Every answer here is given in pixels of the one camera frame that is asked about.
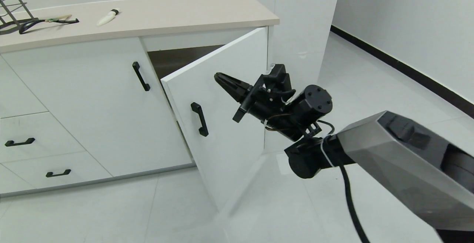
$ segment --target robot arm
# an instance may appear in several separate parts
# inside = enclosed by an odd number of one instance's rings
[[[222,73],[214,78],[240,103],[233,120],[239,122],[250,113],[267,130],[295,142],[285,153],[299,177],[357,163],[445,242],[473,240],[474,157],[446,139],[389,111],[318,138],[322,130],[317,122],[332,110],[331,96],[310,85],[291,99],[296,91],[283,64],[275,64],[253,86]]]

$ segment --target black cable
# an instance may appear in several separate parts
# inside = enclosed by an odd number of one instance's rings
[[[362,225],[359,221],[359,218],[357,217],[356,208],[354,207],[354,202],[352,201],[351,184],[349,182],[349,175],[347,175],[346,169],[344,168],[344,164],[342,164],[341,160],[339,160],[339,157],[337,157],[336,155],[332,155],[332,153],[334,153],[334,152],[332,150],[332,147],[327,143],[327,137],[324,138],[322,143],[326,143],[326,145],[328,147],[330,147],[330,149],[331,149],[331,152],[330,152],[331,158],[332,158],[332,160],[335,160],[337,162],[339,168],[341,169],[342,178],[344,179],[344,186],[345,186],[345,189],[346,189],[347,208],[349,209],[349,214],[351,216],[352,223],[354,224],[354,228],[357,231],[357,234],[359,235],[360,241],[362,243],[370,243],[369,238],[367,238],[367,236],[364,232],[364,228],[362,228]]]
[[[323,120],[317,120],[317,122],[327,124],[331,127],[331,131],[329,133],[327,133],[328,135],[331,135],[332,133],[334,133],[335,128],[334,128],[334,125],[332,125],[332,123],[328,123],[328,122],[323,121]]]

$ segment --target drawer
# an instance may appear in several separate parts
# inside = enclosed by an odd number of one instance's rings
[[[34,189],[25,180],[0,165],[0,194]]]
[[[88,152],[19,160],[3,165],[37,189],[111,177]]]
[[[0,163],[81,151],[51,113],[0,119]]]
[[[0,57],[0,118],[47,111]]]

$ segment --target white cable tie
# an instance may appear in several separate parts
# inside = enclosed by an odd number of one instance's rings
[[[324,140],[325,140],[328,136],[332,136],[332,135],[327,135],[327,136],[325,136],[325,137],[323,138],[323,140],[321,141],[321,152],[324,154],[324,156],[325,156],[326,159],[327,159],[327,162],[329,162],[329,164],[331,165],[331,167],[335,167],[335,166],[332,164],[331,160],[329,159],[329,157],[327,156],[327,154],[325,153],[325,151],[324,151],[324,149],[323,149],[323,142],[324,142]]]

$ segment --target wire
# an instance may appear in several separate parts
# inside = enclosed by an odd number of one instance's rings
[[[334,125],[332,125],[332,123],[328,123],[326,121],[323,121],[323,120],[317,120],[318,123],[324,123],[326,125],[329,125],[331,127],[331,131],[329,133],[327,133],[327,135],[331,135],[332,133],[334,133]]]
[[[273,115],[273,116],[268,117],[268,119],[266,119],[266,120],[264,121],[265,129],[266,129],[266,130],[269,130],[269,131],[283,131],[283,130],[291,129],[291,128],[274,129],[274,128],[271,128],[271,127],[268,127],[268,126],[267,126],[268,120],[270,120],[271,118],[281,117],[281,116],[288,116],[288,115],[291,115],[291,113],[276,114],[276,115]]]
[[[323,138],[323,140],[321,141],[321,152],[322,152],[322,153],[324,154],[324,156],[326,157],[327,162],[329,162],[330,166],[331,166],[331,167],[335,167],[335,166],[332,164],[332,162],[331,162],[331,160],[329,159],[329,157],[327,157],[327,154],[326,154],[326,152],[325,152],[324,149],[323,149],[323,142],[324,142],[325,139],[326,139],[328,136],[330,136],[330,135],[331,135],[331,134],[328,134],[328,135],[325,136],[325,137]]]
[[[326,142],[326,145],[332,148],[329,144],[327,144],[327,137],[323,139],[323,142]],[[346,189],[347,208],[349,209],[349,214],[351,216],[352,223],[354,224],[354,228],[357,231],[357,234],[359,235],[360,241],[362,243],[370,243],[369,238],[367,238],[367,235],[364,232],[364,228],[362,228],[359,218],[357,217],[356,208],[354,207],[354,202],[352,201],[351,184],[349,181],[349,175],[347,175],[346,169],[344,168],[344,164],[342,164],[341,160],[339,160],[339,157],[337,157],[337,155],[333,155],[333,157],[334,157],[334,160],[338,163],[337,165],[341,169],[342,178],[344,179],[344,186]]]

